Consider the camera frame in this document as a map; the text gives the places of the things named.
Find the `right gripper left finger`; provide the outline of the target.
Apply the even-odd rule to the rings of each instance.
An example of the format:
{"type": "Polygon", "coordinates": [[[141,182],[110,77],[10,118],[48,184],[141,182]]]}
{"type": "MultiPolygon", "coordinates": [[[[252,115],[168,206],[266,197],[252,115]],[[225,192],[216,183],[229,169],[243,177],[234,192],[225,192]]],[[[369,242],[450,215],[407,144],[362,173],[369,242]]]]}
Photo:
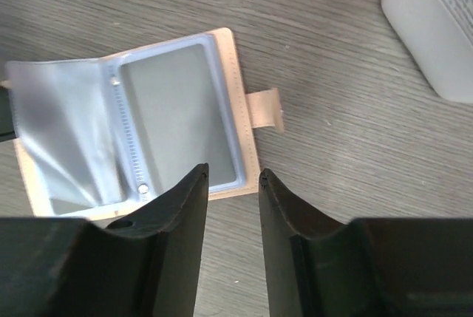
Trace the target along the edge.
{"type": "Polygon", "coordinates": [[[191,316],[208,166],[105,228],[79,218],[1,219],[3,316],[191,316]]]}

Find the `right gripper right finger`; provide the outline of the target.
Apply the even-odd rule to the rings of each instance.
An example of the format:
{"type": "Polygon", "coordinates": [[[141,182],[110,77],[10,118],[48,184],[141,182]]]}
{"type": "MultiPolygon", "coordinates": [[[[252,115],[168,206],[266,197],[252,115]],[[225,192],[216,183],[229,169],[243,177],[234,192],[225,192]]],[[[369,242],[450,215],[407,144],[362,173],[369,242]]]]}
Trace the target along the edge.
{"type": "Polygon", "coordinates": [[[259,213],[272,316],[470,316],[472,220],[358,218],[347,224],[271,170],[259,213]]]}

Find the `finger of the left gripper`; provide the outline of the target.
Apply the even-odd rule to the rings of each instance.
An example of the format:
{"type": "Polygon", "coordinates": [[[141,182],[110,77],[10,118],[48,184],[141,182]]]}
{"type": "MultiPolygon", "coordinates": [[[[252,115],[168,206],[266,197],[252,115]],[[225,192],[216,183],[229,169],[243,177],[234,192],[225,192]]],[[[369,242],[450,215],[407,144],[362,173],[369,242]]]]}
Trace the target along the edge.
{"type": "Polygon", "coordinates": [[[0,89],[0,142],[16,138],[13,117],[10,107],[9,92],[1,86],[0,89]]]}

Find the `beige card holder wallet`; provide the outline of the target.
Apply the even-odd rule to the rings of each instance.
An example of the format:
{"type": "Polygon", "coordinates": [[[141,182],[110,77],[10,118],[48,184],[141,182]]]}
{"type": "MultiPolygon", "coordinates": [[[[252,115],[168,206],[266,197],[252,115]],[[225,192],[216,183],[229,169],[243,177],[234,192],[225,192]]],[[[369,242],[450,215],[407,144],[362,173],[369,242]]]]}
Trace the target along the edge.
{"type": "Polygon", "coordinates": [[[226,27],[101,58],[10,61],[21,176],[37,217],[111,219],[210,168],[209,197],[258,190],[253,131],[284,128],[279,91],[245,91],[226,27]]]}

